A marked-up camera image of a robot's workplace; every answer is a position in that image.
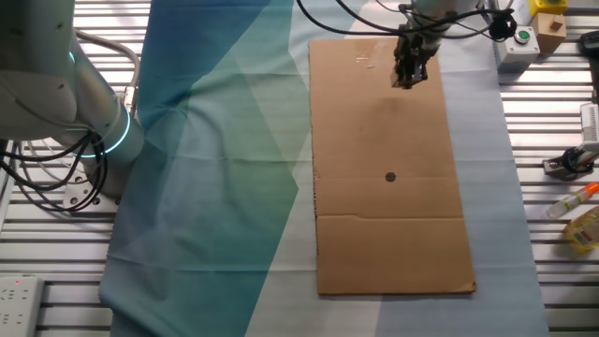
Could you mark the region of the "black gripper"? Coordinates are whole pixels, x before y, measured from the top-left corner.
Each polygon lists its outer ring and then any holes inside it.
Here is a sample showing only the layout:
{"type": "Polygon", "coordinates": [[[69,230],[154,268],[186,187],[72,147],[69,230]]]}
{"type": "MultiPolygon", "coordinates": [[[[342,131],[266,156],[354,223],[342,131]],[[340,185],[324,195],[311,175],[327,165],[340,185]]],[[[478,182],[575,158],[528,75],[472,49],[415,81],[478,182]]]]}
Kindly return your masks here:
{"type": "Polygon", "coordinates": [[[395,64],[391,73],[392,84],[402,84],[404,72],[402,61],[411,59],[406,63],[404,89],[412,89],[416,84],[427,79],[426,64],[421,61],[428,61],[438,51],[438,36],[429,31],[398,33],[398,42],[394,51],[395,64]]]}

